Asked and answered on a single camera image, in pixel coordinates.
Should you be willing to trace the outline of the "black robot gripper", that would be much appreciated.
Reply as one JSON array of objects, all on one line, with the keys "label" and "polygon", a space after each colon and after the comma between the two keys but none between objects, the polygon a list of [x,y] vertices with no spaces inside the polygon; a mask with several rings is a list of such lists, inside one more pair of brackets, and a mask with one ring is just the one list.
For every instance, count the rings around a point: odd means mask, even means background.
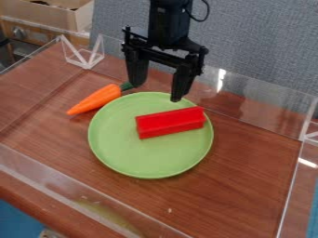
[{"label": "black robot gripper", "polygon": [[173,75],[170,100],[178,102],[189,93],[195,75],[203,71],[203,59],[209,53],[189,38],[190,21],[205,22],[193,15],[193,0],[150,0],[148,28],[123,28],[122,50],[126,57],[130,83],[140,87],[154,61],[177,69]]}]

